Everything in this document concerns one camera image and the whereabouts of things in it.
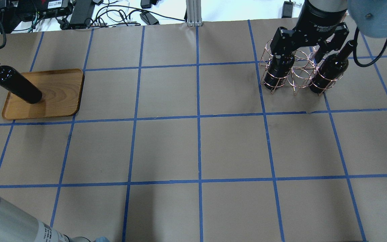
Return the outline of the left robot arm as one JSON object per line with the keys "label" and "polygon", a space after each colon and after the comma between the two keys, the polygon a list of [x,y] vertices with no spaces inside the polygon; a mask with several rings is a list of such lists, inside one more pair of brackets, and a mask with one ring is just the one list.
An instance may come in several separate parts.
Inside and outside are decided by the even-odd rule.
{"label": "left robot arm", "polygon": [[[42,92],[21,73],[0,64],[0,86],[30,104],[42,100]],[[0,242],[87,242],[85,237],[64,235],[0,197]]]}

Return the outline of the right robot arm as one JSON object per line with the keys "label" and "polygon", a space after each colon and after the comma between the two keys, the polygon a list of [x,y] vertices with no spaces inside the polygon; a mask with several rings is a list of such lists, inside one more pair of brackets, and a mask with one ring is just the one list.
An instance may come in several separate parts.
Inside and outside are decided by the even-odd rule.
{"label": "right robot arm", "polygon": [[271,63],[291,63],[293,53],[306,46],[319,46],[316,61],[338,51],[348,35],[343,24],[347,13],[364,35],[387,37],[387,0],[306,0],[295,27],[279,27],[275,32]]}

